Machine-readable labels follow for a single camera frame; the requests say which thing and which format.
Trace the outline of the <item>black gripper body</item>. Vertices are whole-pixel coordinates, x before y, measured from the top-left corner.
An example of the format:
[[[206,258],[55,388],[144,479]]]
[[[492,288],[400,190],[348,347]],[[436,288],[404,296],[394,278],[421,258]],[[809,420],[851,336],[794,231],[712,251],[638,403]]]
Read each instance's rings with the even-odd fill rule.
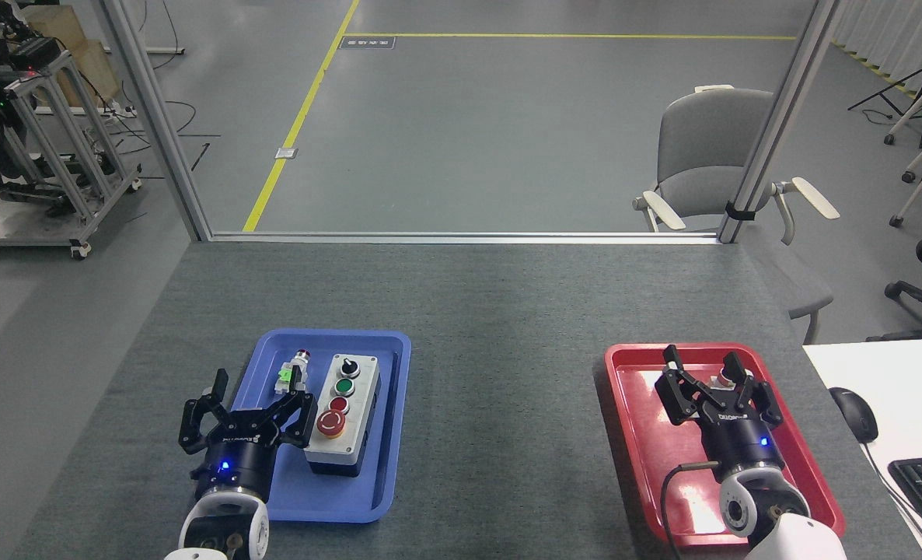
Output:
[[[730,476],[754,467],[781,471],[787,466],[773,437],[773,429],[782,426],[780,418],[709,410],[700,412],[698,425],[707,460],[718,464],[712,469],[714,476]]]
[[[192,471],[197,482],[194,497],[215,487],[241,487],[259,499],[269,499],[278,452],[279,430],[252,432],[219,426],[208,435],[208,448],[201,465]]]

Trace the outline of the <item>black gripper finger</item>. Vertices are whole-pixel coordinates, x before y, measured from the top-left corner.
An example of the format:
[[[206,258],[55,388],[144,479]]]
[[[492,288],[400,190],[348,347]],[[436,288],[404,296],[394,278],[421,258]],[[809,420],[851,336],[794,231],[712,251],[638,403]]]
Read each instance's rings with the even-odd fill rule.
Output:
[[[306,389],[304,375],[304,366],[294,364],[286,393],[263,411],[263,425],[273,429],[273,446],[287,443],[305,449],[309,444],[316,418],[316,397]]]
[[[735,403],[732,404],[732,410],[739,417],[751,418],[756,415],[760,421],[764,421],[771,428],[777,428],[784,421],[773,386],[766,380],[758,380],[749,373],[737,352],[731,352],[725,355],[723,359],[723,369],[721,375],[726,380],[731,380],[737,389]]]
[[[685,371],[676,345],[668,345],[662,357],[665,366],[655,382],[655,390],[671,425],[678,426],[688,421],[700,410],[703,401],[720,407],[717,394]]]
[[[185,401],[183,418],[178,432],[178,444],[184,453],[191,455],[208,447],[208,436],[201,432],[202,418],[211,412],[217,421],[216,428],[229,428],[233,425],[232,415],[223,407],[225,389],[228,385],[226,369],[217,369],[215,382],[199,398],[190,398]]]

